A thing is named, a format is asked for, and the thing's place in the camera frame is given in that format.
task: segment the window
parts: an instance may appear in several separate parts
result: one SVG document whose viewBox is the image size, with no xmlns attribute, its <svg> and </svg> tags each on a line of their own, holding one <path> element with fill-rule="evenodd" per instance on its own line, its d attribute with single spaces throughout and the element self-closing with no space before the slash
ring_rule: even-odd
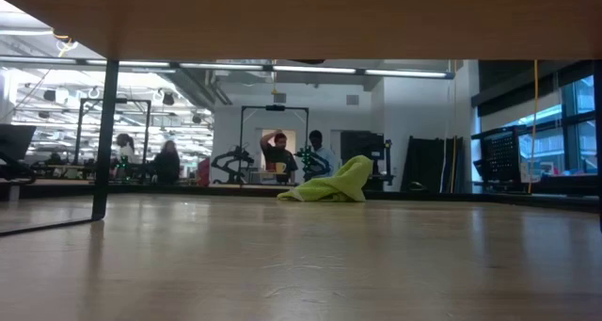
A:
<svg viewBox="0 0 602 321">
<path fill-rule="evenodd" d="M 510 127 L 517 124 L 533 125 L 533 115 L 528 115 L 522 119 L 514 120 L 512 122 L 504 124 L 504 127 Z M 554 120 L 562 119 L 562 105 L 556 104 L 550 108 L 537 112 L 537 122 L 535 124 L 551 122 Z"/>
<path fill-rule="evenodd" d="M 590 120 L 578 125 L 579 169 L 584 173 L 598 172 L 597 148 L 595 145 L 595 121 Z"/>
<path fill-rule="evenodd" d="M 531 161 L 531 133 L 518 137 L 520 162 Z M 553 176 L 562 175 L 564 166 L 564 138 L 562 128 L 547 129 L 535 135 L 535 169 L 544 169 Z"/>
<path fill-rule="evenodd" d="M 575 85 L 578 114 L 594 110 L 594 77 L 588 76 L 580 79 L 573 85 Z"/>
<path fill-rule="evenodd" d="M 535 169 L 551 175 L 597 173 L 595 144 L 594 77 L 588 76 L 561 88 L 562 100 L 534 116 L 504 124 L 526 125 L 519 136 L 521 162 L 531 160 L 531 127 L 536 125 L 533 161 Z"/>
</svg>

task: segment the white shirt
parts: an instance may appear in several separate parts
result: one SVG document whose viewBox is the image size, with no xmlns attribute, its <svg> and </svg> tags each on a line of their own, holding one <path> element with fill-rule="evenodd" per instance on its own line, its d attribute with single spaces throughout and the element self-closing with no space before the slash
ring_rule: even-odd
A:
<svg viewBox="0 0 602 321">
<path fill-rule="evenodd" d="M 119 159 L 122 156 L 127 156 L 129 163 L 138 163 L 138 158 L 134 154 L 134 148 L 129 143 L 119 149 Z"/>
<path fill-rule="evenodd" d="M 338 167 L 337 157 L 335 156 L 335 154 L 330 149 L 324 148 L 324 146 L 314 152 L 317 153 L 318 156 L 322 157 L 324 160 L 328 161 L 328 165 L 330 166 L 330 171 L 328 173 L 326 173 L 324 175 L 315 176 L 314 178 L 333 176 L 335 174 L 335 170 L 337 170 L 337 167 Z"/>
</svg>

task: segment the yellow cord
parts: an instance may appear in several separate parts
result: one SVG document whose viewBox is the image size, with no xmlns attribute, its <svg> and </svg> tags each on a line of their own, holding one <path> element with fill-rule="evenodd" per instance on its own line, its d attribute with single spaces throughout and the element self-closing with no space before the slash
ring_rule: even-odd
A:
<svg viewBox="0 0 602 321">
<path fill-rule="evenodd" d="M 455 100 L 456 100 L 456 83 L 455 83 L 455 75 L 458 72 L 458 60 L 453 61 L 453 159 L 451 161 L 451 188 L 450 192 L 453 193 L 453 188 L 455 187 L 455 144 L 456 144 L 456 134 L 455 134 Z"/>
<path fill-rule="evenodd" d="M 537 60 L 535 62 L 535 112 L 533 112 L 533 124 L 531 128 L 531 169 L 529 171 L 529 194 L 532 193 L 533 171 L 535 166 L 535 123 L 537 122 L 537 99 L 539 98 L 539 71 Z"/>
<path fill-rule="evenodd" d="M 63 49 L 60 50 L 60 53 L 58 53 L 58 57 L 63 57 L 65 55 L 65 53 L 67 53 L 67 51 L 69 50 L 69 48 L 71 48 L 71 43 L 72 39 L 69 39 L 69 42 L 65 43 L 65 46 L 63 47 Z"/>
</svg>

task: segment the wooden floor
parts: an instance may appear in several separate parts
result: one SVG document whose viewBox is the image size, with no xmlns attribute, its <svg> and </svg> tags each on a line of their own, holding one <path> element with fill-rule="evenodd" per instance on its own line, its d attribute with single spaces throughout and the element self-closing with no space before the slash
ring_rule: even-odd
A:
<svg viewBox="0 0 602 321">
<path fill-rule="evenodd" d="M 108 209 L 102 222 L 0 239 L 0 320 L 602 315 L 596 215 L 167 195 L 113 196 Z"/>
</svg>

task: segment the glass window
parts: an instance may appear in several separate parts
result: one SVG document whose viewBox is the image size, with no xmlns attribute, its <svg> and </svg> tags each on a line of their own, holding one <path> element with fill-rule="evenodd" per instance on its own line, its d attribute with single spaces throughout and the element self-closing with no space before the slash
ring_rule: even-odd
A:
<svg viewBox="0 0 602 321">
<path fill-rule="evenodd" d="M 577 97 L 577 112 L 587 113 L 594 110 L 594 77 L 588 76 L 580 79 L 574 85 L 575 96 Z"/>
<path fill-rule="evenodd" d="M 556 104 L 550 108 L 540 110 L 537 112 L 537 122 L 535 124 L 550 122 L 554 120 L 560 120 L 562 118 L 562 105 Z M 509 127 L 517 124 L 533 125 L 533 115 L 528 115 L 522 119 L 514 120 L 512 122 L 504 124 L 504 127 Z"/>
<path fill-rule="evenodd" d="M 578 125 L 579 169 L 584 173 L 596 174 L 597 148 L 595 145 L 595 121 L 586 121 Z"/>
<path fill-rule="evenodd" d="M 518 137 L 520 147 L 520 162 L 531 161 L 531 134 Z M 564 138 L 562 128 L 548 129 L 535 135 L 535 170 L 557 176 L 564 169 Z"/>
</svg>

